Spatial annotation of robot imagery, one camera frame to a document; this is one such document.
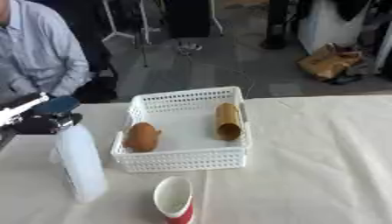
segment white plastic basket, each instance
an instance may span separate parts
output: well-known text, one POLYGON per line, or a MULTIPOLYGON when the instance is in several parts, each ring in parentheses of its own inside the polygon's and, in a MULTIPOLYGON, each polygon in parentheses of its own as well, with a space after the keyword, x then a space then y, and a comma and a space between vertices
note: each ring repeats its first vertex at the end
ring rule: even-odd
POLYGON ((238 168, 246 164, 251 146, 249 122, 238 87, 217 87, 135 96, 129 106, 124 132, 136 123, 162 130, 153 152, 124 149, 118 132, 111 154, 127 172, 182 172, 238 168), (214 114, 223 102, 240 108, 243 132, 232 142, 215 139, 214 114))

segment brown bag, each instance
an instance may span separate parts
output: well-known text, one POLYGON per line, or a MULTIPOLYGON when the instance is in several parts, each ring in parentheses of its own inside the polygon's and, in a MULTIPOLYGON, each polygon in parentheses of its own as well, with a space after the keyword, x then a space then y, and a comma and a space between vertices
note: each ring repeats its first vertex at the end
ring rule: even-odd
POLYGON ((330 80, 360 61, 361 52, 339 52, 334 44, 318 49, 314 54, 301 59, 298 64, 319 80, 330 80))

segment cable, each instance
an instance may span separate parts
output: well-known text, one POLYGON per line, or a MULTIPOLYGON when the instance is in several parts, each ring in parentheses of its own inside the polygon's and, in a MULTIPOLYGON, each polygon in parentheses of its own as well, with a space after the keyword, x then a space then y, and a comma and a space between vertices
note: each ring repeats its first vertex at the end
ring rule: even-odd
MULTIPOLYGON (((185 56, 188 58, 189 62, 191 63, 191 67, 192 67, 192 66, 193 66, 193 63, 194 63, 193 58, 192 58, 191 55, 189 55, 189 54, 186 54, 185 56)), ((226 68, 226 67, 224 67, 224 66, 216 66, 216 65, 213 65, 213 64, 200 63, 200 62, 196 62, 196 63, 198 63, 199 65, 210 66, 210 67, 216 67, 216 68, 219 68, 219 69, 222 69, 222 70, 226 70, 226 71, 232 72, 232 73, 234 73, 234 74, 240 74, 240 75, 242 75, 243 77, 245 77, 245 78, 249 81, 249 83, 250 83, 250 84, 249 84, 249 87, 248 87, 248 90, 246 91, 246 93, 245 93, 245 95, 244 95, 244 98, 245 98, 245 99, 248 99, 250 92, 252 91, 252 89, 253 89, 253 88, 255 87, 255 85, 256 85, 256 82, 255 82, 252 78, 250 78, 250 76, 248 76, 248 75, 247 75, 244 71, 242 71, 241 69, 240 69, 240 70, 234 70, 234 69, 226 68)))

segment person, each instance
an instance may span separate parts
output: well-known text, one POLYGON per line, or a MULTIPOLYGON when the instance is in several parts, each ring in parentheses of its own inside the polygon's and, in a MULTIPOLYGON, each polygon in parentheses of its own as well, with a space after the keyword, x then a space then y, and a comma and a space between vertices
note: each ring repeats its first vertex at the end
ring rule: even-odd
POLYGON ((54 10, 0 0, 0 102, 36 92, 72 95, 90 81, 78 40, 54 10))

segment shirt sleeve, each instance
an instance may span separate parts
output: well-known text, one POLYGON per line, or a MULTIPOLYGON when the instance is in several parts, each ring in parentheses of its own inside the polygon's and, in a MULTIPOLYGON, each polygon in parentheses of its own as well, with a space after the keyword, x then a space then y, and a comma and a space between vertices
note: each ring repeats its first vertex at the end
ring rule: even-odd
POLYGON ((0 67, 6 72, 8 89, 16 95, 28 95, 39 91, 27 77, 21 75, 12 65, 5 66, 3 64, 0 67))
POLYGON ((66 73, 60 74, 62 77, 51 94, 71 95, 77 88, 90 81, 88 62, 81 45, 64 19, 54 10, 47 9, 40 24, 54 51, 66 66, 66 73))

